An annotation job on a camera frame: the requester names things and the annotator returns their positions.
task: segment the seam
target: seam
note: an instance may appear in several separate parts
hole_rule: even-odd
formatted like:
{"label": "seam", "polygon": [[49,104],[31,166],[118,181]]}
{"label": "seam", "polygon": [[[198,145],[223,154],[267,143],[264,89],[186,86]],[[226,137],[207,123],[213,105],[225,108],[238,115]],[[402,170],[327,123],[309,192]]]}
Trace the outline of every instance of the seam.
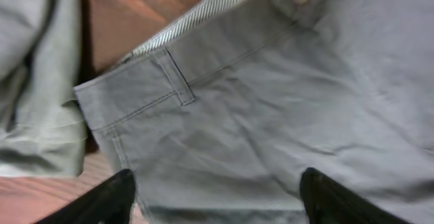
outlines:
{"label": "seam", "polygon": [[[27,141],[25,141],[27,143],[24,143],[24,144],[30,144],[30,145],[36,144],[38,146],[42,146],[42,145],[59,145],[59,146],[61,146],[61,145],[67,145],[67,144],[70,144],[70,143],[74,143],[74,144],[75,143],[77,143],[77,144],[80,143],[81,144],[86,139],[87,139],[87,137],[74,139],[74,141],[56,141],[56,142],[49,142],[49,141],[40,141],[40,140],[31,140],[31,139],[28,139]],[[7,136],[0,138],[0,140],[2,140],[1,144],[4,144],[4,145],[13,145],[14,143],[16,143],[16,142],[7,142]]]}
{"label": "seam", "polygon": [[179,99],[181,100],[181,104],[183,104],[184,103],[184,101],[183,101],[183,96],[184,96],[184,94],[182,93],[182,90],[181,89],[179,89],[178,88],[178,84],[179,84],[179,82],[181,82],[181,81],[175,81],[174,80],[174,78],[178,78],[178,80],[179,80],[179,77],[178,77],[178,74],[176,73],[177,71],[175,71],[174,69],[173,69],[173,67],[171,67],[171,64],[168,64],[167,62],[173,62],[173,60],[172,60],[172,57],[170,57],[170,56],[168,56],[168,57],[165,57],[165,59],[164,60],[162,60],[162,61],[157,61],[158,63],[159,63],[159,65],[161,66],[161,68],[163,69],[163,72],[165,73],[165,75],[167,76],[167,78],[169,79],[169,81],[170,81],[170,83],[171,83],[171,85],[172,85],[172,87],[175,89],[175,92],[176,93],[178,93],[178,95],[179,95]]}
{"label": "seam", "polygon": [[183,103],[181,104],[181,106],[187,106],[187,105],[191,104],[191,103],[194,102],[194,101],[195,101],[195,97],[192,96],[192,98],[191,98],[190,100],[183,102]]}
{"label": "seam", "polygon": [[119,122],[122,122],[122,121],[124,121],[124,120],[126,120],[126,119],[129,119],[129,118],[135,116],[136,114],[142,112],[143,110],[148,109],[149,107],[152,107],[153,105],[156,105],[156,104],[160,103],[161,101],[163,101],[163,100],[169,98],[170,96],[174,95],[175,93],[176,93],[175,91],[171,91],[171,92],[169,92],[168,94],[166,94],[166,95],[164,95],[164,96],[161,96],[161,97],[159,97],[159,98],[156,98],[156,99],[153,100],[152,102],[147,103],[145,106],[140,107],[139,109],[136,109],[135,111],[132,111],[131,113],[128,113],[127,115],[124,115],[123,117],[121,117],[121,118],[115,120],[114,122],[112,122],[112,123],[110,123],[110,124],[108,124],[108,125],[106,125],[106,126],[104,126],[104,127],[102,127],[102,128],[92,129],[92,131],[94,131],[94,132],[99,132],[99,131],[101,131],[101,130],[105,130],[105,129],[107,129],[107,128],[110,128],[110,127],[114,126],[115,124],[117,124],[117,123],[119,123]]}
{"label": "seam", "polygon": [[228,66],[231,66],[231,65],[234,65],[235,63],[237,63],[237,62],[243,60],[244,58],[247,58],[249,55],[251,55],[251,54],[253,54],[253,53],[255,53],[255,52],[261,50],[263,47],[265,47],[266,45],[270,44],[270,42],[272,42],[272,41],[274,41],[274,40],[276,40],[276,39],[282,38],[282,37],[284,37],[284,36],[286,36],[286,35],[291,34],[291,33],[287,33],[287,32],[285,32],[285,31],[288,30],[288,29],[290,29],[292,26],[293,26],[293,25],[290,25],[290,26],[287,26],[287,27],[285,27],[285,28],[282,28],[282,29],[280,30],[280,32],[276,33],[275,35],[271,35],[271,36],[270,36],[270,37],[269,37],[265,42],[263,42],[261,45],[259,45],[258,47],[254,48],[253,50],[250,50],[250,51],[248,51],[248,52],[245,52],[244,54],[242,54],[242,55],[240,55],[240,56],[234,58],[232,61],[228,62],[226,65],[223,65],[223,66],[221,66],[221,67],[218,67],[217,69],[211,70],[210,72],[207,72],[205,75],[202,75],[201,77],[198,77],[198,78],[195,78],[195,79],[189,81],[188,84],[189,84],[190,86],[193,86],[193,85],[195,85],[197,82],[199,82],[199,81],[201,81],[201,80],[203,80],[203,79],[206,79],[206,78],[209,77],[210,75],[213,75],[215,72],[218,72],[218,71],[220,71],[220,70],[223,70],[224,68],[226,68],[226,67],[228,67]]}
{"label": "seam", "polygon": [[74,88],[74,90],[76,92],[80,92],[80,91],[82,91],[82,90],[84,90],[84,89],[86,89],[88,87],[95,86],[95,85],[97,85],[97,84],[99,84],[99,83],[101,83],[103,81],[107,81],[112,76],[117,75],[119,73],[122,73],[124,71],[127,71],[127,70],[131,69],[132,67],[135,67],[136,64],[138,64],[140,62],[147,62],[149,60],[154,60],[155,61],[155,59],[152,57],[151,54],[146,54],[144,56],[138,56],[138,57],[135,57],[135,58],[136,58],[135,60],[129,61],[128,63],[125,63],[124,65],[118,66],[116,69],[112,69],[108,73],[102,74],[101,76],[99,76],[99,77],[97,77],[97,78],[95,78],[95,79],[93,79],[91,81],[88,81],[88,82],[85,82],[83,84],[80,84],[80,85],[76,86]]}
{"label": "seam", "polygon": [[[284,37],[284,36],[286,36],[286,35],[291,34],[291,33],[286,32],[286,30],[290,29],[291,27],[293,27],[293,24],[289,24],[289,25],[286,26],[285,28],[279,29],[279,31],[276,32],[275,35],[271,35],[271,36],[270,36],[266,41],[264,41],[264,42],[263,42],[262,44],[260,44],[258,47],[256,47],[256,48],[250,50],[249,52],[245,52],[245,53],[243,53],[242,55],[240,55],[240,56],[238,56],[238,57],[232,59],[232,61],[227,62],[226,65],[223,65],[223,66],[221,66],[221,67],[218,67],[217,69],[213,69],[213,70],[211,70],[210,72],[207,72],[205,75],[202,75],[201,77],[198,77],[198,78],[193,79],[193,80],[191,80],[191,81],[186,81],[187,85],[188,85],[188,86],[193,86],[193,85],[196,84],[197,82],[199,82],[199,81],[201,81],[201,80],[203,80],[203,79],[206,79],[207,77],[209,77],[210,75],[214,74],[215,72],[218,72],[218,71],[220,71],[220,70],[222,70],[222,69],[224,69],[224,68],[226,68],[226,67],[228,67],[228,66],[234,65],[236,62],[239,62],[240,60],[243,60],[244,58],[247,58],[249,55],[251,55],[251,54],[253,54],[253,53],[255,53],[255,52],[261,50],[263,47],[265,47],[266,45],[270,44],[270,42],[272,42],[272,41],[274,41],[274,40],[276,40],[276,39],[282,38],[282,37]],[[122,121],[124,121],[124,120],[126,120],[126,119],[129,119],[129,118],[135,116],[136,114],[138,114],[138,113],[140,113],[140,112],[142,112],[142,111],[148,109],[149,107],[152,107],[152,106],[158,104],[159,102],[161,102],[161,101],[167,99],[168,97],[170,97],[171,95],[174,95],[174,94],[177,94],[177,92],[176,92],[176,91],[171,91],[171,92],[167,93],[166,95],[163,95],[163,96],[161,96],[161,97],[159,97],[159,98],[156,98],[156,99],[153,100],[152,102],[149,102],[149,103],[145,104],[143,107],[141,107],[141,108],[139,108],[139,109],[136,109],[135,111],[132,111],[131,113],[128,113],[127,115],[125,115],[125,116],[123,116],[123,117],[121,117],[121,118],[115,120],[114,122],[112,122],[112,123],[110,123],[110,124],[108,124],[108,125],[106,125],[106,126],[104,126],[104,127],[102,127],[102,128],[92,129],[92,131],[94,131],[94,132],[98,132],[98,131],[101,131],[101,130],[104,130],[104,129],[110,128],[111,126],[113,126],[113,125],[115,125],[115,124],[117,124],[117,123],[119,123],[119,122],[122,122]]]}
{"label": "seam", "polygon": [[[110,136],[113,139],[113,146],[115,146],[115,151],[116,151],[117,155],[119,156],[122,168],[126,167],[126,168],[133,170],[131,165],[130,165],[130,161],[128,160],[128,157],[125,153],[125,150],[123,149],[123,143],[122,143],[122,140],[119,138],[119,135],[117,133],[116,128],[112,127],[110,129],[110,131],[111,131],[111,133],[113,133],[113,135],[110,135]],[[149,207],[146,205],[146,203],[144,202],[144,200],[140,196],[138,196],[137,198],[140,200],[140,202],[143,206],[143,209],[145,210],[145,213],[148,215],[149,223],[153,224],[154,221],[153,221],[153,217],[151,215],[151,211],[149,210]]]}
{"label": "seam", "polygon": [[[82,119],[79,122],[73,122],[73,123],[69,123],[69,124],[65,124],[65,125],[61,125],[61,126],[55,126],[55,127],[51,127],[51,128],[42,128],[44,130],[53,130],[53,129],[59,129],[59,128],[63,128],[63,127],[69,127],[69,126],[73,126],[73,125],[77,125],[77,124],[81,124],[85,122],[84,119]],[[40,128],[39,126],[35,126],[35,125],[30,125],[30,124],[21,124],[21,123],[16,123],[16,126],[20,126],[22,128]]]}

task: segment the folded gray garment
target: folded gray garment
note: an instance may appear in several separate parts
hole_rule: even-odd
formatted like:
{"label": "folded gray garment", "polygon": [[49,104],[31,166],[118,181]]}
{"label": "folded gray garment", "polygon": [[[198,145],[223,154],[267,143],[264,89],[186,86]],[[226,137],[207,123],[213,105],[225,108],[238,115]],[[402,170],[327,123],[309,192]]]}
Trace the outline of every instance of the folded gray garment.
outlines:
{"label": "folded gray garment", "polygon": [[308,167],[434,219],[434,0],[245,0],[77,86],[150,223],[306,223]]}
{"label": "folded gray garment", "polygon": [[0,0],[0,176],[77,176],[79,0]]}

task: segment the wooden surface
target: wooden surface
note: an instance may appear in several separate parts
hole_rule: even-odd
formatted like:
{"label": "wooden surface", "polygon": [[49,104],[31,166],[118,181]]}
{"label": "wooden surface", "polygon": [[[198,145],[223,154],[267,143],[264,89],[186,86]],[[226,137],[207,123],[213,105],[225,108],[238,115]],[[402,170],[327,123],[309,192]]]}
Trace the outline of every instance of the wooden surface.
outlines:
{"label": "wooden surface", "polygon": [[[89,80],[200,0],[83,0],[81,81]],[[0,179],[0,223],[33,223],[112,175],[92,140],[85,171],[70,180]],[[133,223],[145,223],[136,210]]]}

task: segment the stitching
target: stitching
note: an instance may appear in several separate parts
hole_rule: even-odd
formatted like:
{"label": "stitching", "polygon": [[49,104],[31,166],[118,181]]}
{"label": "stitching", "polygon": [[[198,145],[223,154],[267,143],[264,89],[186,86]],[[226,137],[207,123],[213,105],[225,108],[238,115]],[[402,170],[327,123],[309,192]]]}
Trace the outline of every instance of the stitching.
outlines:
{"label": "stitching", "polygon": [[[61,145],[67,145],[67,144],[70,144],[70,143],[77,143],[77,144],[80,143],[81,144],[81,143],[84,143],[84,140],[86,140],[87,138],[88,137],[73,139],[73,141],[59,141],[59,140],[56,140],[56,142],[41,141],[41,140],[37,140],[37,139],[35,139],[35,140],[33,140],[33,139],[25,139],[23,141],[26,142],[26,143],[22,143],[22,144],[27,144],[27,145],[34,145],[35,144],[35,145],[38,145],[38,146],[51,146],[51,145],[61,146]],[[1,137],[0,139],[1,140],[7,139],[7,136]],[[6,140],[5,140],[5,142],[2,141],[1,143],[2,144],[5,143],[6,145],[12,145],[13,144],[13,142],[7,142]]]}
{"label": "stitching", "polygon": [[171,67],[171,64],[168,62],[173,62],[173,60],[168,60],[170,57],[165,57],[163,60],[158,60],[157,62],[159,63],[159,65],[161,66],[161,68],[163,68],[163,71],[165,73],[165,75],[167,76],[167,78],[169,79],[171,85],[174,87],[175,92],[178,93],[179,99],[181,100],[181,103],[183,103],[183,93],[182,90],[179,89],[178,82],[175,82],[173,78],[179,78],[176,75],[176,72],[173,70],[173,68]]}
{"label": "stitching", "polygon": [[116,119],[114,122],[102,127],[102,128],[96,128],[96,129],[92,129],[92,131],[94,132],[99,132],[101,130],[105,130],[107,128],[110,128],[111,126],[114,126],[115,124],[122,122],[126,119],[129,119],[130,117],[135,116],[136,114],[142,112],[145,109],[148,109],[149,107],[152,107],[153,105],[156,105],[157,103],[165,100],[166,98],[170,97],[171,95],[174,95],[176,92],[175,91],[171,91],[168,94],[161,96],[159,98],[156,98],[155,100],[153,100],[152,102],[147,103],[145,106],[140,107],[139,109],[136,109],[135,111],[132,111],[131,113],[128,113],[127,115],[124,115],[123,117]]}
{"label": "stitching", "polygon": [[[79,122],[73,122],[73,123],[69,123],[69,124],[65,124],[65,125],[61,125],[61,126],[56,126],[56,127],[52,127],[52,128],[42,128],[42,129],[44,129],[44,130],[53,130],[53,129],[58,129],[58,128],[69,127],[69,126],[72,126],[72,125],[81,124],[83,122],[85,122],[84,119],[80,120]],[[15,125],[23,127],[23,128],[38,128],[38,129],[40,128],[39,126],[30,125],[30,124],[17,123]]]}
{"label": "stitching", "polygon": [[118,66],[116,69],[112,69],[108,73],[102,74],[101,76],[95,78],[94,80],[85,82],[83,84],[80,84],[75,87],[76,92],[80,92],[85,88],[88,88],[90,86],[95,86],[103,81],[107,81],[112,76],[117,75],[118,73],[122,73],[124,71],[127,71],[131,69],[132,67],[136,67],[136,64],[140,62],[150,62],[152,60],[155,60],[155,58],[151,54],[145,54],[143,56],[137,56],[137,57],[131,57],[131,61],[125,63],[124,65]]}
{"label": "stitching", "polygon": [[181,101],[182,101],[182,105],[187,104],[188,102],[191,102],[192,100],[195,99],[193,93],[191,92],[191,89],[189,87],[189,85],[187,84],[187,82],[185,81],[184,77],[181,75],[180,71],[177,71],[175,74],[178,78],[179,82],[179,86],[180,86],[180,96],[181,96]]}
{"label": "stitching", "polygon": [[[115,146],[116,153],[119,156],[119,159],[121,160],[122,168],[127,167],[127,168],[132,170],[132,167],[130,166],[130,161],[128,160],[128,157],[125,153],[125,150],[123,150],[122,140],[119,138],[119,135],[117,133],[116,128],[112,127],[109,131],[111,131],[111,133],[113,133],[113,135],[110,135],[110,137],[113,139],[113,146]],[[138,196],[137,198],[140,200],[140,202],[143,206],[143,209],[145,210],[146,214],[148,215],[149,223],[153,224],[154,221],[153,221],[151,211],[149,210],[149,207],[145,204],[144,200],[140,196]]]}
{"label": "stitching", "polygon": [[[201,77],[198,77],[198,78],[196,78],[196,79],[193,79],[193,80],[190,81],[190,82],[187,82],[187,85],[193,86],[193,85],[196,84],[197,82],[199,82],[199,81],[201,81],[201,80],[203,80],[203,79],[206,79],[207,77],[209,77],[210,75],[214,74],[215,72],[218,72],[218,71],[220,71],[220,70],[222,70],[222,69],[224,69],[224,68],[226,68],[226,67],[228,67],[228,66],[234,65],[236,62],[239,62],[240,60],[243,60],[244,58],[247,58],[249,55],[251,55],[251,54],[253,54],[253,53],[259,51],[260,49],[262,49],[263,47],[265,47],[266,45],[268,45],[270,42],[272,42],[272,41],[274,41],[274,40],[276,40],[276,39],[279,39],[279,38],[281,38],[281,37],[284,37],[284,36],[286,36],[286,35],[291,34],[291,33],[286,32],[286,30],[290,29],[292,26],[293,26],[293,25],[290,24],[290,25],[286,26],[285,28],[282,28],[282,29],[281,29],[280,31],[278,31],[275,35],[271,35],[271,36],[270,36],[266,41],[264,41],[264,42],[263,42],[261,45],[259,45],[258,47],[254,48],[253,50],[250,50],[249,52],[245,52],[244,54],[242,54],[242,55],[240,55],[240,56],[238,56],[238,57],[232,59],[232,61],[227,62],[226,65],[223,65],[223,66],[221,66],[221,67],[218,67],[217,69],[213,69],[213,70],[211,70],[210,72],[206,73],[205,75],[202,75]],[[115,120],[114,122],[112,122],[112,123],[110,123],[110,124],[108,124],[108,125],[106,125],[106,126],[104,126],[104,127],[102,127],[102,128],[96,128],[96,129],[93,129],[92,131],[97,132],[97,131],[101,131],[101,130],[107,129],[107,128],[109,128],[109,127],[111,127],[111,126],[113,126],[113,125],[115,125],[115,124],[117,124],[117,123],[119,123],[119,122],[122,122],[122,121],[124,121],[124,120],[126,120],[126,119],[129,119],[129,118],[135,116],[136,114],[138,114],[138,113],[140,113],[140,112],[142,112],[142,111],[148,109],[149,107],[152,107],[153,105],[156,105],[157,103],[159,103],[159,102],[165,100],[166,98],[168,98],[168,97],[170,97],[171,95],[174,95],[174,94],[177,94],[177,92],[176,92],[176,91],[171,91],[171,92],[169,92],[168,94],[163,95],[163,96],[161,96],[161,97],[159,97],[159,98],[156,98],[156,99],[153,100],[152,102],[147,103],[145,106],[143,106],[143,107],[141,107],[141,108],[139,108],[139,109],[136,109],[135,111],[132,111],[131,113],[128,113],[127,115],[125,115],[125,116],[123,116],[123,117],[121,117],[121,118]],[[187,104],[190,103],[192,100],[187,101],[187,102],[184,103],[183,105],[187,105]]]}
{"label": "stitching", "polygon": [[194,102],[194,101],[195,101],[195,97],[192,96],[192,98],[191,98],[190,100],[183,102],[183,103],[181,104],[181,106],[189,105],[190,103],[192,103],[192,102]]}
{"label": "stitching", "polygon": [[250,50],[249,52],[246,52],[246,53],[244,53],[244,54],[242,54],[242,55],[234,58],[232,61],[228,62],[226,65],[223,65],[221,67],[218,67],[217,69],[211,70],[210,72],[207,72],[205,75],[202,75],[201,77],[198,77],[198,78],[195,78],[195,79],[189,81],[188,84],[190,86],[193,86],[197,82],[199,82],[199,81],[201,81],[203,79],[206,79],[210,75],[213,75],[215,72],[223,70],[224,68],[226,68],[228,66],[231,66],[231,65],[234,65],[235,63],[243,60],[244,58],[247,58],[249,55],[251,55],[251,54],[253,54],[253,53],[261,50],[263,47],[265,47],[266,45],[270,44],[270,42],[272,42],[272,41],[274,41],[276,39],[282,38],[282,37],[284,37],[286,35],[291,34],[291,33],[285,32],[286,30],[290,29],[291,27],[292,27],[292,25],[287,26],[287,27],[281,29],[280,32],[277,32],[276,35],[271,35],[263,44],[259,45],[258,47],[254,48],[253,50]]}

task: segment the gray chino pants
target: gray chino pants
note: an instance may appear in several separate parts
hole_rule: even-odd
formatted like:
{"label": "gray chino pants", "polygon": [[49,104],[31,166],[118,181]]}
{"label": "gray chino pants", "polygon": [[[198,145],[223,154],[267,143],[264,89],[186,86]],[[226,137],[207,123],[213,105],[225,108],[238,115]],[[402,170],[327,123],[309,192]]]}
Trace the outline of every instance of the gray chino pants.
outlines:
{"label": "gray chino pants", "polygon": [[306,223],[298,184],[312,166],[428,224],[427,9],[423,0],[246,0],[76,94],[113,168],[135,171],[151,223]]}

